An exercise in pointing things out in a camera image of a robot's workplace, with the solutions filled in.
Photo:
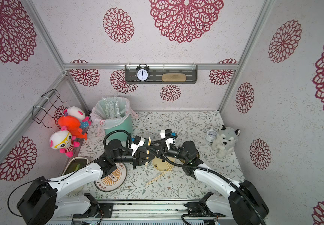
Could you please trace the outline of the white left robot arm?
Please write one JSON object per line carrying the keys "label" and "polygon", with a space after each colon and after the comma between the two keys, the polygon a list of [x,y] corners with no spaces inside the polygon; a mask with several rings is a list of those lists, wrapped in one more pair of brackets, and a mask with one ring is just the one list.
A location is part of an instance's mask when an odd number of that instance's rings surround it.
{"label": "white left robot arm", "polygon": [[28,190],[17,203],[17,209],[28,225],[45,225],[51,219],[81,215],[95,217],[101,207],[92,194],[67,197],[67,194],[87,183],[101,180],[117,169],[117,163],[131,162],[134,167],[159,157],[163,149],[146,146],[141,139],[134,139],[127,146],[114,139],[104,144],[104,153],[75,172],[51,178],[39,177],[31,182]]}

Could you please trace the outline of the pile of wrapped chopsticks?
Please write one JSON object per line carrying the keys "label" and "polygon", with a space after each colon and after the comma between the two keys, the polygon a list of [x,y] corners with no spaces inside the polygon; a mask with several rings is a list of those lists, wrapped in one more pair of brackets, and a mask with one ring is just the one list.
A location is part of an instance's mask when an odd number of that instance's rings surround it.
{"label": "pile of wrapped chopsticks", "polygon": [[146,186],[147,186],[147,185],[150,185],[151,183],[157,181],[159,178],[163,177],[163,176],[166,175],[166,174],[167,174],[167,171],[161,173],[161,174],[158,175],[157,177],[153,178],[151,181],[147,182],[145,185],[146,185]]}

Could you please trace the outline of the cream yellow plate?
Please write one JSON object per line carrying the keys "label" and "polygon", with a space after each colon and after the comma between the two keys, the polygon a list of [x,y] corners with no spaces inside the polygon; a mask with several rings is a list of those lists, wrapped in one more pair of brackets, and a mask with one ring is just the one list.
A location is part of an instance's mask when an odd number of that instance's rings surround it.
{"label": "cream yellow plate", "polygon": [[152,160],[152,164],[154,166],[155,169],[157,169],[158,171],[163,172],[164,168],[165,168],[165,164],[164,163],[154,163]]}

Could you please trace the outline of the white orange patterned plate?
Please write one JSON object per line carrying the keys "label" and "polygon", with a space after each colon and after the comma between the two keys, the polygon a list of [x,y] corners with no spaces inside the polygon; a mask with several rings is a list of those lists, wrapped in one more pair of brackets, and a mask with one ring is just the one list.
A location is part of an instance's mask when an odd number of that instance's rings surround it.
{"label": "white orange patterned plate", "polygon": [[95,186],[102,192],[111,192],[118,189],[127,177],[127,168],[123,163],[116,163],[116,170],[107,177],[94,181]]}

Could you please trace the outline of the green trash bin with bag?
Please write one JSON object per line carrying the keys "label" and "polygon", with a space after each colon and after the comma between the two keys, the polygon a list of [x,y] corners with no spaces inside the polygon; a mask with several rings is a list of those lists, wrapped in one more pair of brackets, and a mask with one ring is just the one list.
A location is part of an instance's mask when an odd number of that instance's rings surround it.
{"label": "green trash bin with bag", "polygon": [[132,133],[132,118],[138,115],[132,110],[129,99],[124,97],[102,98],[93,107],[90,114],[92,125],[97,127],[98,134],[107,135],[115,130]]}

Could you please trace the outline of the small white round gauge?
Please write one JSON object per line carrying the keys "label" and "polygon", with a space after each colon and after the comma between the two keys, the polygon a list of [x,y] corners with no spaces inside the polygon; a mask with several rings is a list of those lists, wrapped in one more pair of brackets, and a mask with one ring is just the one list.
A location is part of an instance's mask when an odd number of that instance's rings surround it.
{"label": "small white round gauge", "polygon": [[210,129],[206,132],[206,135],[205,135],[205,139],[208,141],[208,142],[213,142],[214,139],[217,137],[218,133],[213,130],[213,129]]}

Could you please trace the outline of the husky plush toy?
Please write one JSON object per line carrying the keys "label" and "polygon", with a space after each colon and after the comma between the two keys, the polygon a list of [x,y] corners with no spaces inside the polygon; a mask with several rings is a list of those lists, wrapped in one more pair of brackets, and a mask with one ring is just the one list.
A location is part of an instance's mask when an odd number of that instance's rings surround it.
{"label": "husky plush toy", "polygon": [[212,150],[217,152],[217,158],[222,159],[234,151],[240,133],[240,129],[226,127],[224,124],[220,126],[217,137],[212,143]]}

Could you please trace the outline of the white container green inside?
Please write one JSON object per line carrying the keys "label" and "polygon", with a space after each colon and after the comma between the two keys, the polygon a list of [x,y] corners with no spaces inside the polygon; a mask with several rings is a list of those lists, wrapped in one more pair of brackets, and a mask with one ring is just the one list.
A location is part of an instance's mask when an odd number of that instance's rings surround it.
{"label": "white container green inside", "polygon": [[71,172],[75,172],[81,168],[84,168],[88,163],[89,163],[89,159],[85,158],[85,157],[75,157],[72,158],[70,160],[70,162],[68,163],[68,165],[66,166],[64,172],[62,173],[62,175],[66,175],[69,174]]}

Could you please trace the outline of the red orange plush toy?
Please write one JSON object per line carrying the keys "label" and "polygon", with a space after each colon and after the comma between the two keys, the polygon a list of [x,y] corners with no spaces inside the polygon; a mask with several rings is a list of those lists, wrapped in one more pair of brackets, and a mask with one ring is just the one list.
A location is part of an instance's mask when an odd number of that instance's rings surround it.
{"label": "red orange plush toy", "polygon": [[62,130],[68,130],[73,136],[75,136],[78,139],[88,139],[87,133],[82,133],[83,130],[80,127],[80,121],[75,117],[62,116],[58,119],[58,125],[61,127]]}

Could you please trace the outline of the wooden brush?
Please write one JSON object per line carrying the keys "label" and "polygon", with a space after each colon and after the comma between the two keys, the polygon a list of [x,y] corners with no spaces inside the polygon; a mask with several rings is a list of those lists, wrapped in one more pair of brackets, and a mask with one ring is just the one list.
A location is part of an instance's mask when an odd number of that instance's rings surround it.
{"label": "wooden brush", "polygon": [[183,73],[165,73],[162,75],[163,82],[185,82],[187,77]]}

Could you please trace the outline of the white pink plush doll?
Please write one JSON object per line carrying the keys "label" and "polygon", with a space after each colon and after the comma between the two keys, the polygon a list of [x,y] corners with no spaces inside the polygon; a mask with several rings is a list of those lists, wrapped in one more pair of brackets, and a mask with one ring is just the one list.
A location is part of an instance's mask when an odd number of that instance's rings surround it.
{"label": "white pink plush doll", "polygon": [[69,107],[69,108],[65,109],[63,111],[63,114],[64,114],[64,116],[68,115],[68,116],[77,118],[79,121],[82,121],[82,122],[87,122],[90,119],[89,116],[87,116],[86,113],[82,109],[80,109],[76,106]]}

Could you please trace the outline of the black alarm clock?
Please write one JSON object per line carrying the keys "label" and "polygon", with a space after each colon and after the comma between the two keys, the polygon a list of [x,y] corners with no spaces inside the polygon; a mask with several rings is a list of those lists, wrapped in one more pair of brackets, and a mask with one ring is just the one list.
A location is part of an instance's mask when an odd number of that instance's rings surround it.
{"label": "black alarm clock", "polygon": [[149,79],[150,68],[144,63],[136,67],[136,77],[140,82],[146,82]]}

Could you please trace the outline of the white plush doll yellow glasses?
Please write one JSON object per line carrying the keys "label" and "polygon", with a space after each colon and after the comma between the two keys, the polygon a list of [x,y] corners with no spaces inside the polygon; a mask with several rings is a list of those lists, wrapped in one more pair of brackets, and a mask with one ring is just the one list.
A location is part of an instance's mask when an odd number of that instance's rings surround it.
{"label": "white plush doll yellow glasses", "polygon": [[74,155],[74,149],[80,146],[80,143],[75,141],[76,139],[76,136],[72,135],[66,126],[63,126],[60,131],[51,135],[49,138],[49,146],[71,158]]}

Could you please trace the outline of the metal base rail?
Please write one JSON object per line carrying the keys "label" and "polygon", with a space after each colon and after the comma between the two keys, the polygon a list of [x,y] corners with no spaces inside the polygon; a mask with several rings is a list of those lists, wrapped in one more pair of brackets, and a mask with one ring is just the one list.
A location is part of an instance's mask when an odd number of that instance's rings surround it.
{"label": "metal base rail", "polygon": [[197,209],[199,200],[100,201],[99,212],[88,217],[70,214],[53,218],[48,225],[234,225],[227,216],[207,216]]}

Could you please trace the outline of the grey wall shelf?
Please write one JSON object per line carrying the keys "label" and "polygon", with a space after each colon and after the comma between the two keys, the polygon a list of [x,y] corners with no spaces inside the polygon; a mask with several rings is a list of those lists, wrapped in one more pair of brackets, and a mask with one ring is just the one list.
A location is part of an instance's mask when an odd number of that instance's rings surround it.
{"label": "grey wall shelf", "polygon": [[[146,82],[140,82],[136,77],[136,67],[138,65],[124,66],[124,80],[127,84],[195,84],[198,79],[197,65],[188,65],[186,67],[161,67],[149,66],[149,79]],[[183,73],[186,75],[185,82],[163,82],[162,75],[165,73]]]}

